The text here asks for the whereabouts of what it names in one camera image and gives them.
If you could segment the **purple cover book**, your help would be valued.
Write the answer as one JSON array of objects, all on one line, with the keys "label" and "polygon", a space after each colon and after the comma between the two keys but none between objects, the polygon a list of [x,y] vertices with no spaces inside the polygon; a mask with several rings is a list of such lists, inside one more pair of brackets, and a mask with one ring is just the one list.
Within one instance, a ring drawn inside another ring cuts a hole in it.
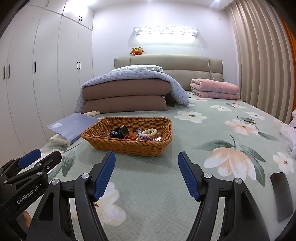
[{"label": "purple cover book", "polygon": [[81,113],[74,113],[66,118],[47,126],[55,135],[50,137],[52,142],[70,146],[78,140],[81,134],[90,126],[98,122],[98,119]]}]

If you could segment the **cream plush toy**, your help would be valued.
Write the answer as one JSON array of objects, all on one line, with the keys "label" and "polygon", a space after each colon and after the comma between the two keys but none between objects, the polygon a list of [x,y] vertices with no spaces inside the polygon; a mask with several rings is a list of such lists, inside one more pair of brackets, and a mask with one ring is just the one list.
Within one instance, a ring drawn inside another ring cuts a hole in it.
[{"label": "cream plush toy", "polygon": [[99,111],[90,111],[90,112],[84,113],[83,115],[90,116],[93,118],[98,118],[100,116],[100,112]]}]

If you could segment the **black smart watch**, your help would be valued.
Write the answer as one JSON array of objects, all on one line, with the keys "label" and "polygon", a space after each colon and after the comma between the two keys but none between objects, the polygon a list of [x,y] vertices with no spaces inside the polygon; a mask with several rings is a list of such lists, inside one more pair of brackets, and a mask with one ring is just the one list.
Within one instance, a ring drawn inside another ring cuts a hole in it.
[{"label": "black smart watch", "polygon": [[107,136],[110,138],[124,139],[125,136],[128,134],[129,134],[129,130],[126,126],[119,126],[117,128],[114,128],[112,131],[110,131]]}]

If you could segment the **brown wicker basket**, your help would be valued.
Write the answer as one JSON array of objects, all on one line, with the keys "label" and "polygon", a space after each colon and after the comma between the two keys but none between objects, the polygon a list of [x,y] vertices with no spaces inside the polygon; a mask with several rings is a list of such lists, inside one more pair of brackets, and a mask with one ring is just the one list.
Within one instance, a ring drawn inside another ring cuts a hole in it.
[{"label": "brown wicker basket", "polygon": [[[124,139],[107,135],[114,128],[126,126],[129,134]],[[172,141],[172,124],[165,117],[105,117],[86,129],[81,137],[97,150],[157,157]]]}]

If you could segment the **green floral bedspread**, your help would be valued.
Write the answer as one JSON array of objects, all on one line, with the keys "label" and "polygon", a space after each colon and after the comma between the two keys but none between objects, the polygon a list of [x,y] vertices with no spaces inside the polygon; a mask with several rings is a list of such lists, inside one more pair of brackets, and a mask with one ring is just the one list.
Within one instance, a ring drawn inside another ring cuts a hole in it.
[{"label": "green floral bedspread", "polygon": [[271,175],[285,173],[295,194],[295,159],[282,142],[283,122],[243,101],[189,96],[188,106],[131,116],[164,116],[173,137],[162,155],[116,155],[116,166],[96,210],[109,240],[186,240],[199,203],[190,196],[178,154],[217,179],[241,178],[275,240],[288,221],[278,222]]}]

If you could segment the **brown folded quilt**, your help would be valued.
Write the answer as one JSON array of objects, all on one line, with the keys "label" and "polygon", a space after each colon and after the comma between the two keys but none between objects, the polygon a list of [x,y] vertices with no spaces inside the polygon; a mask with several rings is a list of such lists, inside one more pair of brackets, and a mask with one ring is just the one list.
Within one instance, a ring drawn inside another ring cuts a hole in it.
[{"label": "brown folded quilt", "polygon": [[160,79],[116,80],[85,87],[82,112],[119,113],[130,111],[165,111],[169,82]]}]

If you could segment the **white wardrobe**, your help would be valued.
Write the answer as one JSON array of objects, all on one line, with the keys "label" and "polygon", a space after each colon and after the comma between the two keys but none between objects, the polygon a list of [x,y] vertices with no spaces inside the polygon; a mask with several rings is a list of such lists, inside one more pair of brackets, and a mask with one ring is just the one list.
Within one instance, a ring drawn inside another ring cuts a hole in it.
[{"label": "white wardrobe", "polygon": [[90,1],[14,1],[1,11],[1,163],[41,148],[93,77]]}]

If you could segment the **lavender patterned blanket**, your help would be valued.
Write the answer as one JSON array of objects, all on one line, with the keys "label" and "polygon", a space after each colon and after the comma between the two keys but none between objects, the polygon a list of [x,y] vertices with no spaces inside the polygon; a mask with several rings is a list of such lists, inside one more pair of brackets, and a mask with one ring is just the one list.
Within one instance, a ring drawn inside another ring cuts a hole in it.
[{"label": "lavender patterned blanket", "polygon": [[189,105],[189,95],[184,88],[170,75],[152,70],[120,70],[109,72],[86,81],[79,92],[75,113],[82,113],[86,98],[83,96],[83,89],[88,86],[102,84],[110,81],[133,80],[133,79],[160,79],[171,84],[172,90],[169,95],[180,105]]}]

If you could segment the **pink folded blanket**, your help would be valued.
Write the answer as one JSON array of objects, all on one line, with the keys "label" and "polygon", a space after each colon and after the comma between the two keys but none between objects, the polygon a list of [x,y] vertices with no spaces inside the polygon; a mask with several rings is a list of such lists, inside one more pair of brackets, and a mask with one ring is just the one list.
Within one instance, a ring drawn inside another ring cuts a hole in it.
[{"label": "pink folded blanket", "polygon": [[239,99],[239,88],[228,82],[197,78],[191,80],[190,88],[193,93],[201,98]]}]

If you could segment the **orange plush toy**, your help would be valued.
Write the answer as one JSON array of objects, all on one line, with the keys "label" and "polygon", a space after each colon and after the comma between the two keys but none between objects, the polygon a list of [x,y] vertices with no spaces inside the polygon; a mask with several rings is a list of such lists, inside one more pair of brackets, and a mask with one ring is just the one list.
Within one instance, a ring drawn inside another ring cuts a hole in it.
[{"label": "orange plush toy", "polygon": [[133,56],[141,55],[144,53],[144,49],[142,47],[133,47],[130,54]]}]

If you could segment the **beige pleated curtain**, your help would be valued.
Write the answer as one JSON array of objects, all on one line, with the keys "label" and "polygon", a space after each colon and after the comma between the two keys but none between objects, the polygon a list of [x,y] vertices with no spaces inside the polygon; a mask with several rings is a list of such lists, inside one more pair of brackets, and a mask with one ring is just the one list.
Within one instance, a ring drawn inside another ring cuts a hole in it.
[{"label": "beige pleated curtain", "polygon": [[226,11],[237,45],[241,99],[289,123],[295,61],[280,15],[267,1],[234,1]]}]

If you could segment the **beige padded headboard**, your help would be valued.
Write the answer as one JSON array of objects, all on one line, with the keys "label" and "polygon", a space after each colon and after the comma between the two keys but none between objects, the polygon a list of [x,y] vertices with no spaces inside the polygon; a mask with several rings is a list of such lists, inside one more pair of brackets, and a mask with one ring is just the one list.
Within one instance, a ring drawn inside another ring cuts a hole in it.
[{"label": "beige padded headboard", "polygon": [[167,75],[177,80],[185,90],[190,90],[191,80],[196,78],[224,81],[222,60],[209,57],[147,54],[114,58],[115,69],[130,65],[160,66]]}]

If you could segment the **orange curtain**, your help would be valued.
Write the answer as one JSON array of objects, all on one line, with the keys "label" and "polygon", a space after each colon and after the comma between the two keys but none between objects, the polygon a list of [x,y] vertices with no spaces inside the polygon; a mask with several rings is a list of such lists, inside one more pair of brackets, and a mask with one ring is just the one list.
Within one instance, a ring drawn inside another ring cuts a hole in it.
[{"label": "orange curtain", "polygon": [[295,51],[295,37],[294,37],[292,31],[290,30],[290,28],[288,27],[287,23],[284,21],[284,19],[282,17],[280,17],[280,19],[281,19],[281,21],[283,23],[285,32],[287,34],[287,37],[288,37],[288,40],[289,40],[289,43],[290,43],[291,52],[292,52],[293,62],[295,64],[295,54],[296,54],[296,51]]}]

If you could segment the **wall light fixture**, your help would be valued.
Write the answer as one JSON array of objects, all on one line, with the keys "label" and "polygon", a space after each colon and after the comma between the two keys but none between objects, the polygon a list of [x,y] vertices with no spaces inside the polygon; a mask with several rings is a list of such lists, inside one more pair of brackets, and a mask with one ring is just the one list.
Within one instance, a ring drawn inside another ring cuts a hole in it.
[{"label": "wall light fixture", "polygon": [[188,46],[200,47],[202,36],[198,28],[188,26],[140,26],[134,27],[128,40],[131,47]]}]

